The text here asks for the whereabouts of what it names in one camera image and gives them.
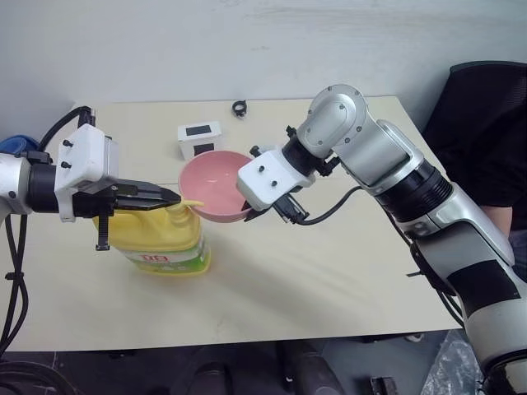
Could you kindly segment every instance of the plastic bowl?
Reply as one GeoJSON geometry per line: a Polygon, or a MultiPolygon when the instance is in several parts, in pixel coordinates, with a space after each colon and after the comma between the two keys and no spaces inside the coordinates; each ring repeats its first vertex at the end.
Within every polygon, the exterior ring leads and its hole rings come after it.
{"type": "Polygon", "coordinates": [[[250,158],[232,151],[208,151],[194,157],[180,174],[180,192],[185,200],[203,202],[192,209],[214,222],[243,220],[245,198],[236,188],[238,170],[250,158]]]}

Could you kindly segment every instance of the white plastic bag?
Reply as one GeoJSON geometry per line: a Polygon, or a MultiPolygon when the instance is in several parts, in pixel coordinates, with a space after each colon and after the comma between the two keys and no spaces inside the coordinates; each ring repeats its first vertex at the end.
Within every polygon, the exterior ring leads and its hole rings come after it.
{"type": "Polygon", "coordinates": [[[483,375],[461,330],[449,331],[421,395],[478,395],[483,375]]]}

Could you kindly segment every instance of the bottle label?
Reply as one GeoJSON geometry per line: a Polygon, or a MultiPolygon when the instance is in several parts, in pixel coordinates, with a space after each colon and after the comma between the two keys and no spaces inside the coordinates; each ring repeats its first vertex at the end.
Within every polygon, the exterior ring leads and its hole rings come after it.
{"type": "Polygon", "coordinates": [[[191,249],[183,251],[128,251],[119,250],[139,268],[149,272],[191,273],[202,271],[207,264],[209,248],[203,236],[191,249]]]}

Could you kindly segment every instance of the beige tabletop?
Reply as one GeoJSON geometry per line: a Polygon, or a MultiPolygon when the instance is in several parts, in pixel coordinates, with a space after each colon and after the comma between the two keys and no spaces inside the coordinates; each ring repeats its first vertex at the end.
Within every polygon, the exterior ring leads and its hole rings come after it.
{"type": "MultiPolygon", "coordinates": [[[[439,166],[395,97],[368,99],[379,119],[398,125],[439,166]]],[[[119,144],[119,176],[177,191],[184,165],[178,125],[219,121],[226,147],[247,153],[283,144],[309,100],[249,101],[243,120],[231,102],[95,106],[97,126],[119,144]]],[[[72,125],[51,143],[53,154],[72,125]]],[[[316,216],[354,181],[338,169],[298,194],[316,216]]],[[[118,251],[95,251],[91,221],[63,224],[57,215],[29,218],[24,272],[26,323],[11,350],[104,350],[342,337],[455,328],[374,199],[363,192],[325,222],[300,227],[274,212],[249,223],[203,221],[212,266],[202,276],[140,272],[118,251]]],[[[3,271],[9,269],[0,237],[3,271]]],[[[0,314],[10,283],[0,281],[0,314]]]]}

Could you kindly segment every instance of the yellow bottle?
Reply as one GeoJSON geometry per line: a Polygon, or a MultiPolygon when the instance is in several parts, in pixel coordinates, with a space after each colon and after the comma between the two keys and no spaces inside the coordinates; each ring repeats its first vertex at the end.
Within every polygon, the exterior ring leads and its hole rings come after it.
{"type": "Polygon", "coordinates": [[[110,245],[140,269],[165,276],[193,276],[210,265],[199,216],[182,201],[151,211],[117,210],[110,217],[110,245]]]}

